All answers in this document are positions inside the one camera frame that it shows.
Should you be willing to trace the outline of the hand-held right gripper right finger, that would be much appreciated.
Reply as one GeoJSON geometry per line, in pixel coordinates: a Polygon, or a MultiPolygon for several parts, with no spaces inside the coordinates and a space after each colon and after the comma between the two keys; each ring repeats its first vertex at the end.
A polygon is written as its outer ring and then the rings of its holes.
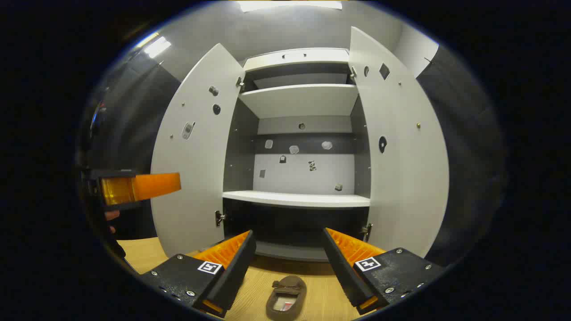
{"type": "Polygon", "coordinates": [[[386,251],[331,228],[322,236],[328,262],[359,315],[400,303],[445,271],[402,247],[386,251]]]}

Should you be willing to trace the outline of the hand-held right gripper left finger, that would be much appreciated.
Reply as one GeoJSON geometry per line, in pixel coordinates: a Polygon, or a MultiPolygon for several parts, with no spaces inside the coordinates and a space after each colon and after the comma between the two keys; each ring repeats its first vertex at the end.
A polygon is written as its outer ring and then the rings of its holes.
{"type": "Polygon", "coordinates": [[[223,318],[234,304],[256,245],[254,232],[248,230],[194,256],[175,254],[140,279],[185,307],[223,318]]]}

